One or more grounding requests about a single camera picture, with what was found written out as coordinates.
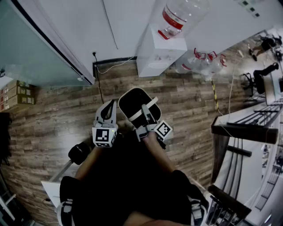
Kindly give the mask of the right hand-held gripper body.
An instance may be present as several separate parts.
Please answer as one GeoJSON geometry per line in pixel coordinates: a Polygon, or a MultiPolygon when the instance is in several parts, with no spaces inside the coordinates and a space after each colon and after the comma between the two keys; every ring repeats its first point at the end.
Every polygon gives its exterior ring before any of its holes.
{"type": "Polygon", "coordinates": [[[164,120],[162,120],[160,123],[147,124],[135,129],[139,142],[142,138],[146,137],[149,132],[155,132],[157,135],[157,141],[163,149],[166,148],[164,141],[172,131],[173,129],[164,120]]]}

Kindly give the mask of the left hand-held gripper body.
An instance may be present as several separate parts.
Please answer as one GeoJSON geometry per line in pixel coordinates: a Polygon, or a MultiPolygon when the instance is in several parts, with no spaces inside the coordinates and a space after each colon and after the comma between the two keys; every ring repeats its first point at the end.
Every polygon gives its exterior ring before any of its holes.
{"type": "Polygon", "coordinates": [[[96,147],[112,147],[117,136],[118,125],[94,121],[92,127],[93,143],[96,147]]]}

